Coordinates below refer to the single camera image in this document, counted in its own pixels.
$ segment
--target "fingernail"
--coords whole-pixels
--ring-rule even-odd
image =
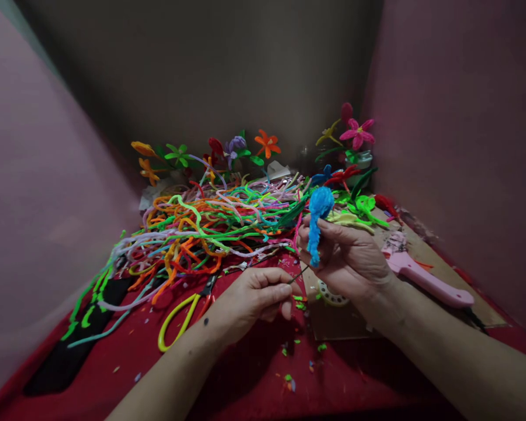
[[[281,291],[281,294],[290,295],[290,293],[292,293],[292,287],[288,284],[282,284],[280,291]]]

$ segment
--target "purple pipe cleaner flower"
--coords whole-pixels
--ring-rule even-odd
[[[245,148],[245,139],[241,136],[236,136],[224,145],[224,156],[228,160],[228,169],[232,170],[232,161],[238,157],[238,154],[234,149]]]

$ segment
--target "forearm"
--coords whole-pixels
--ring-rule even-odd
[[[223,351],[222,336],[191,326],[125,396],[109,420],[183,420]]]
[[[468,419],[526,419],[526,356],[400,281],[356,303]]]

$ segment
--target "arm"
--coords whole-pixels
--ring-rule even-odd
[[[308,228],[300,229],[309,263]],[[400,282],[369,234],[319,221],[316,274],[394,342],[468,419],[526,419],[526,356],[464,324]]]
[[[125,396],[108,420],[183,420],[222,351],[257,319],[290,320],[300,287],[279,268],[248,269],[216,300]]]

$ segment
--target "red table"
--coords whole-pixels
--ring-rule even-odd
[[[261,266],[281,266],[296,275],[300,268],[294,260],[295,257],[284,252]],[[218,279],[215,296],[237,276],[234,273]],[[63,393],[37,398],[23,396],[25,383],[66,332],[67,316],[0,391],[0,420],[90,421],[107,417],[133,387],[137,374],[146,374],[160,358],[157,337],[169,311],[193,291],[200,291],[205,282],[206,277],[188,279],[187,289],[178,287],[163,296],[159,310],[150,312],[149,304],[135,310],[114,334],[94,346],[76,379]],[[301,279],[298,283],[304,290]],[[123,303],[130,303],[136,295],[128,294]],[[444,401],[387,340],[330,342],[320,354],[311,320],[297,309],[293,313],[291,322],[279,318],[271,324],[258,322],[242,341],[225,352],[209,376],[190,419],[284,419]],[[185,314],[182,311],[171,323],[168,341],[175,337]],[[107,329],[115,320],[114,317]],[[490,334],[526,354],[526,333],[518,326],[490,329]],[[282,345],[287,342],[285,357]],[[309,370],[310,360],[314,373]],[[286,374],[296,382],[295,393],[285,387]]]

